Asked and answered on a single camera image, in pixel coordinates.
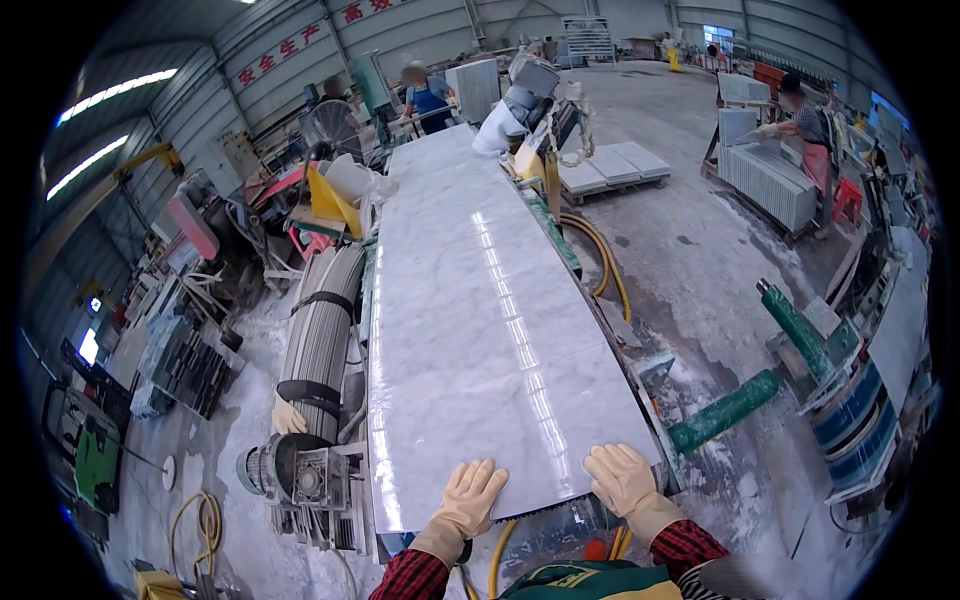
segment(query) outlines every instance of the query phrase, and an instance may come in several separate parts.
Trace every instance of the fluorescent light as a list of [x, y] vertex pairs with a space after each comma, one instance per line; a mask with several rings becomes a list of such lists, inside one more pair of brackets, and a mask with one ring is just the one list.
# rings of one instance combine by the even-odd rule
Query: fluorescent light
[[71, 118], [77, 116], [84, 110], [100, 104], [100, 102], [106, 100], [107, 98], [112, 98], [117, 94], [122, 94], [125, 91], [130, 91], [135, 87], [140, 87], [141, 85], [152, 84], [153, 82], [162, 82], [170, 79], [177, 72], [177, 69], [167, 69], [166, 71], [157, 71], [156, 73], [151, 73], [150, 75], [144, 75], [143, 77], [137, 77], [129, 81], [123, 82], [122, 84], [117, 84], [105, 89], [104, 91], [97, 92], [85, 98], [75, 104], [74, 106], [68, 108], [60, 116], [60, 119], [57, 121], [57, 127], [59, 127], [64, 121], [69, 121]]
[[88, 329], [84, 336], [84, 342], [80, 344], [80, 351], [78, 352], [78, 354], [91, 365], [97, 360], [97, 352], [100, 351], [96, 336], [97, 334], [93, 329]]
[[93, 164], [93, 163], [96, 162], [97, 160], [100, 160], [101, 158], [103, 158], [104, 156], [108, 155], [109, 153], [113, 152], [114, 150], [116, 150], [116, 149], [119, 148], [120, 146], [123, 146], [123, 145], [124, 145], [124, 142], [126, 142], [126, 141], [127, 141], [127, 137], [124, 135], [123, 137], [121, 137], [121, 138], [119, 138], [119, 139], [117, 139], [117, 140], [115, 140], [115, 141], [110, 142], [110, 143], [106, 146], [106, 148], [98, 151], [95, 155], [91, 156], [90, 158], [88, 158], [88, 159], [85, 160], [84, 162], [81, 162], [80, 164], [78, 164], [76, 167], [74, 167], [73, 171], [70, 171], [69, 173], [67, 173], [66, 177], [64, 177], [62, 180], [58, 181], [58, 182], [57, 182], [57, 185], [54, 185], [53, 187], [50, 188], [50, 191], [47, 192], [47, 200], [49, 201], [51, 198], [53, 198], [53, 197], [54, 197], [54, 194], [56, 194], [57, 192], [61, 191], [61, 190], [63, 189], [63, 187], [64, 187], [67, 183], [69, 183], [70, 181], [72, 181], [72, 179], [74, 179], [74, 178], [77, 177], [80, 173], [82, 173], [88, 166], [90, 166], [91, 164]]

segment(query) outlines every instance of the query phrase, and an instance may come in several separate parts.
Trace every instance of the industrial fan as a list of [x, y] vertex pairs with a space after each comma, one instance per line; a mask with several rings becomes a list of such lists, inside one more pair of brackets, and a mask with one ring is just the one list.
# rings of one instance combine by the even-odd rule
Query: industrial fan
[[363, 162], [360, 144], [360, 124], [350, 105], [343, 100], [327, 100], [313, 109], [313, 121], [321, 138], [329, 142], [338, 154], [351, 154]]

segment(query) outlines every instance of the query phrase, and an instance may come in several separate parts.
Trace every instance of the rubber glove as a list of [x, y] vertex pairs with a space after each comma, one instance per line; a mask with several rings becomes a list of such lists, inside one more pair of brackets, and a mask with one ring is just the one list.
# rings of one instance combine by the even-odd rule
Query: rubber glove
[[306, 419], [300, 414], [293, 404], [287, 402], [280, 394], [274, 391], [276, 403], [274, 404], [274, 427], [279, 434], [285, 433], [306, 433]]
[[596, 445], [584, 461], [591, 488], [627, 524], [646, 548], [667, 525], [685, 518], [677, 505], [657, 492], [650, 464], [626, 444]]
[[769, 137], [777, 137], [780, 134], [780, 130], [777, 129], [776, 123], [767, 123], [766, 125], [761, 125], [754, 131], [757, 133], [763, 133]]
[[444, 489], [444, 499], [410, 547], [434, 555], [451, 568], [464, 552], [464, 540], [490, 531], [490, 510], [510, 473], [492, 458], [461, 463]]

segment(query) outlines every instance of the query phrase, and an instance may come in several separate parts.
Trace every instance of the yellow pants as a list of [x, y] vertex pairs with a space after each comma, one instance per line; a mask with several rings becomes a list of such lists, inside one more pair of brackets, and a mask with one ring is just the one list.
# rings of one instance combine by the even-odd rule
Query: yellow pants
[[670, 70], [674, 73], [680, 72], [680, 61], [677, 60], [677, 49], [676, 48], [667, 48], [666, 57], [670, 59]]

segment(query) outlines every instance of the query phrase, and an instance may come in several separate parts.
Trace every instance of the white disc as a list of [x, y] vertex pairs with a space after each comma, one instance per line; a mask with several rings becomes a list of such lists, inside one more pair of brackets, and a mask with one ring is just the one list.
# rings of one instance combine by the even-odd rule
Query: white disc
[[163, 473], [163, 489], [169, 492], [177, 480], [177, 461], [173, 456], [168, 456], [167, 460], [163, 461], [163, 470], [166, 471]]

